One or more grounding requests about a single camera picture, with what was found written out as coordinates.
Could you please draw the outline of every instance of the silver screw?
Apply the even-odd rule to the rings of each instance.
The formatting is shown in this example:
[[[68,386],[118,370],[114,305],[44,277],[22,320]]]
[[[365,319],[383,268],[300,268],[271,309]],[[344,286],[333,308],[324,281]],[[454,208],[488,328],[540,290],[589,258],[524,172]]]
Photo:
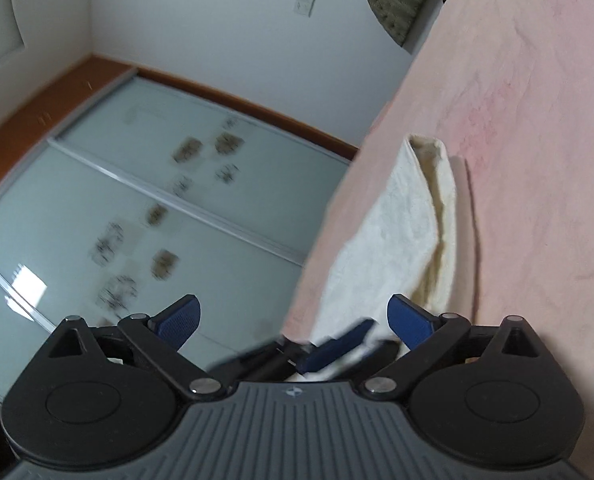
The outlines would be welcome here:
[[[221,383],[212,377],[203,377],[195,379],[190,383],[190,391],[197,395],[209,395],[218,392]]]
[[[372,394],[387,394],[397,388],[397,383],[389,377],[373,377],[363,385]]]

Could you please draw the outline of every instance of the white logo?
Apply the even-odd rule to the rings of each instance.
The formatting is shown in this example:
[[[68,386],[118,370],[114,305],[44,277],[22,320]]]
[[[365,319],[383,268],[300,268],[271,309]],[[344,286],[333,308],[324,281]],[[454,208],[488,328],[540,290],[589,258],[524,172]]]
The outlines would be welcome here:
[[[285,392],[286,395],[289,395],[294,399],[295,397],[299,397],[303,393],[303,390],[299,386],[292,386],[288,388]]]

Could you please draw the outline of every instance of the pink fabric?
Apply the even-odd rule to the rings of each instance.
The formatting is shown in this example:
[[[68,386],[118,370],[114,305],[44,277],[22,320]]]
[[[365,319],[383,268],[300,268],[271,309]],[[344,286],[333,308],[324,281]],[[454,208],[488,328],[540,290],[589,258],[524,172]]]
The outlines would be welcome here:
[[[465,158],[480,247],[465,314],[535,327],[584,400],[573,463],[594,479],[594,0],[448,0],[330,204],[288,336],[308,336],[328,269],[409,133]]]

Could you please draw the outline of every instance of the mattress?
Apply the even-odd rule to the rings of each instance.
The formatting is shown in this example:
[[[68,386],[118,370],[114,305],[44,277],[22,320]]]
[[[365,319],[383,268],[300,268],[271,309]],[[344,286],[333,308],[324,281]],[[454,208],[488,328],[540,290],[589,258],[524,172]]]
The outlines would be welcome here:
[[[468,168],[477,280],[460,313],[520,314],[537,330],[584,400],[571,459],[594,479],[594,0],[446,2],[328,206],[286,335],[310,334],[410,132]]]

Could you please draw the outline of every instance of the folded white fabric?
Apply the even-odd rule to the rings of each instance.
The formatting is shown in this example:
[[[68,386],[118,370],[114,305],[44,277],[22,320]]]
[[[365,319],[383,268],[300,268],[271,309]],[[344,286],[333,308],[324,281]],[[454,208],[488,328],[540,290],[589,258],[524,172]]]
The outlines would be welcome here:
[[[445,312],[456,260],[456,189],[445,146],[411,136],[387,186],[330,269],[311,341],[343,332],[362,317],[379,326],[370,339],[392,336],[392,294],[430,312]]]

